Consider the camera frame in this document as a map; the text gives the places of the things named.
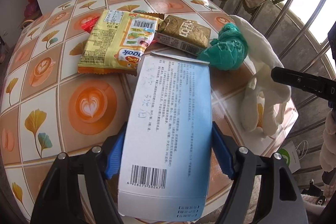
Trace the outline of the right hand in white glove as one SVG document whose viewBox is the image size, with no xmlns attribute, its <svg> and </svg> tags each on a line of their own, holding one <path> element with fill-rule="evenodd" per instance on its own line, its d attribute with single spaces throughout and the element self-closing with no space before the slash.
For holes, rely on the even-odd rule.
<svg viewBox="0 0 336 224">
<path fill-rule="evenodd" d="M 322 169 L 331 172 L 336 167 L 336 124 L 335 110 L 331 110 L 326 117 L 325 129 L 323 131 L 323 145 L 319 155 L 319 162 Z"/>
</svg>

